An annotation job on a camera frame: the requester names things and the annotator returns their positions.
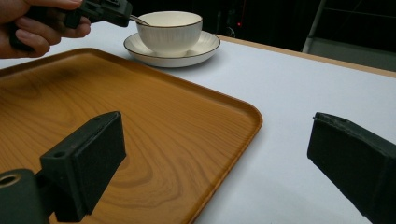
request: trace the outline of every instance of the white cup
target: white cup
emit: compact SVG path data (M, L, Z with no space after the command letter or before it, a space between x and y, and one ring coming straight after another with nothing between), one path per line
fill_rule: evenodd
M149 25L137 23L142 42L159 57L182 57L198 41L203 19L183 11L160 11L139 17Z

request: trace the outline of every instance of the white table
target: white table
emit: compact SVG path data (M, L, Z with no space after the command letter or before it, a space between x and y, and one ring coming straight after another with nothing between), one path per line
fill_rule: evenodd
M120 28L98 22L87 37L64 39L47 56L96 48L132 60L123 41L133 33L134 23ZM196 223L370 223L306 157L306 151L316 112L350 119L396 143L396 78L362 70L396 75L268 49L273 48L222 41L204 63L161 69L249 102L264 118L261 130ZM1 60L0 68L27 61L31 59Z

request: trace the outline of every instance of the white saucer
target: white saucer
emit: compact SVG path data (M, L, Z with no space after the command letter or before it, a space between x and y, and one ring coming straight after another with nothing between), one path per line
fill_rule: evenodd
M217 36L202 31L198 42L187 51L183 57L164 58L156 56L155 52L148 49L138 33L130 35L124 41L124 47L138 61L157 67L185 67L201 63L212 57L220 45Z

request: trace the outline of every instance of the wood grain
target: wood grain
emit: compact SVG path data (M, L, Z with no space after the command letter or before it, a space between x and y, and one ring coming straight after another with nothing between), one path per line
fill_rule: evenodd
M115 110L127 158L82 223L193 222L262 126L245 102L78 49L0 71L0 173L37 172L40 155Z

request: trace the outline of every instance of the spoon handle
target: spoon handle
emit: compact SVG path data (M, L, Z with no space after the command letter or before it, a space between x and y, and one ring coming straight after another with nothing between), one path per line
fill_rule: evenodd
M138 23L140 23L140 24L149 26L148 23L146 23L145 21L140 20L139 18L137 18L137 17L134 16L134 15L131 15L131 16L129 17L129 19L130 19L131 21L135 21L135 22L138 22Z

